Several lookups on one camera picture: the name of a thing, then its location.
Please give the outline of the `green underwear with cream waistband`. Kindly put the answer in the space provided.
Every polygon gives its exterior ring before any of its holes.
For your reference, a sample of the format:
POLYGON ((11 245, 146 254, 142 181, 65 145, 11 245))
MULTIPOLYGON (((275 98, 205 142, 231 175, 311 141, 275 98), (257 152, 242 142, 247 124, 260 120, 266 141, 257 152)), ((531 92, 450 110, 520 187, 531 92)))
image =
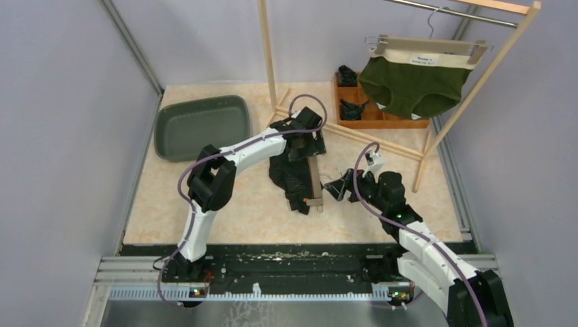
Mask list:
POLYGON ((462 89, 476 67, 458 54, 386 49, 370 55, 357 80, 377 108, 401 119, 423 120, 461 102, 462 89))

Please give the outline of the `beige clip hanger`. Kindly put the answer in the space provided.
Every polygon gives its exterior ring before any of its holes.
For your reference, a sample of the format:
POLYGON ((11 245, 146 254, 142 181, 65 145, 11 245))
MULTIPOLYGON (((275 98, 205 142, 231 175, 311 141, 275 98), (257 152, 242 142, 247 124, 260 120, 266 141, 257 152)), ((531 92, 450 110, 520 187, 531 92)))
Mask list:
POLYGON ((311 198, 304 199, 304 202, 309 207, 316 208, 318 213, 323 213, 325 203, 324 194, 326 193, 329 199, 335 199, 325 185, 335 179, 329 174, 320 171, 317 157, 308 157, 307 162, 311 177, 311 198))
POLYGON ((390 62, 413 65, 474 68, 493 46, 485 40, 465 42, 461 40, 434 39, 431 18, 427 19, 430 34, 427 38, 396 37, 380 34, 369 49, 371 58, 385 58, 390 62))

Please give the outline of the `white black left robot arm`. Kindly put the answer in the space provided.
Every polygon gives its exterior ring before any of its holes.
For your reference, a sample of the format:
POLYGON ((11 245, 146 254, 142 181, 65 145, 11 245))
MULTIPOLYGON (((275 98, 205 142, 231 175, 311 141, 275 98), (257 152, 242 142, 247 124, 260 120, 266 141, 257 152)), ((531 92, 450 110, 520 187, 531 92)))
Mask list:
POLYGON ((326 117, 304 107, 246 141, 219 149, 205 146, 185 181, 189 216, 166 272, 189 282, 203 276, 207 240, 217 212, 229 203, 236 177, 261 161, 269 161, 269 178, 284 190, 290 209, 307 214, 317 185, 312 181, 310 161, 326 153, 321 133, 325 123, 326 117))

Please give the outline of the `black striped garment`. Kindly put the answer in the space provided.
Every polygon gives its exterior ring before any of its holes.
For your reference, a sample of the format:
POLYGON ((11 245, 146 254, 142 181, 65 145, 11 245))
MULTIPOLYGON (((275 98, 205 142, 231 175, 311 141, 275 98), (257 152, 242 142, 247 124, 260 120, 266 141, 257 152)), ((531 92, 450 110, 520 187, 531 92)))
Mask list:
POLYGON ((313 197, 311 173, 306 158, 290 161, 287 153, 269 158, 269 178, 284 190, 291 211, 308 215, 306 199, 313 197))

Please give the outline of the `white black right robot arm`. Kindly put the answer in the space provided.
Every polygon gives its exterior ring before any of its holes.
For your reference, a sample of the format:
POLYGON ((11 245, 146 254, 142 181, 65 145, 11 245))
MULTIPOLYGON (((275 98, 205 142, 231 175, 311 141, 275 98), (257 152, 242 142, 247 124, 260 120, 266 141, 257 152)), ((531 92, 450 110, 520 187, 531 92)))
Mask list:
POLYGON ((513 326, 501 278, 480 270, 439 241, 423 218, 406 202, 401 174, 349 169, 324 184, 337 201, 361 202, 379 218, 383 230, 403 249, 384 261, 393 281, 417 284, 442 310, 449 326, 513 326))

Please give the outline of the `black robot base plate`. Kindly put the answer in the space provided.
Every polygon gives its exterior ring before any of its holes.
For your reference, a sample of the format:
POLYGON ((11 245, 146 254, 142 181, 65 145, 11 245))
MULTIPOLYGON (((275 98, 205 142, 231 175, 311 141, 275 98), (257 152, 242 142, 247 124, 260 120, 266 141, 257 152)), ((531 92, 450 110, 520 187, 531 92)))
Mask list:
POLYGON ((208 245, 204 269, 192 280, 158 274, 173 251, 172 245, 126 245, 121 253, 151 256, 153 282, 207 284, 211 294, 244 294, 258 283, 266 295, 357 295, 379 282, 405 281, 394 266, 402 252, 394 243, 208 245))

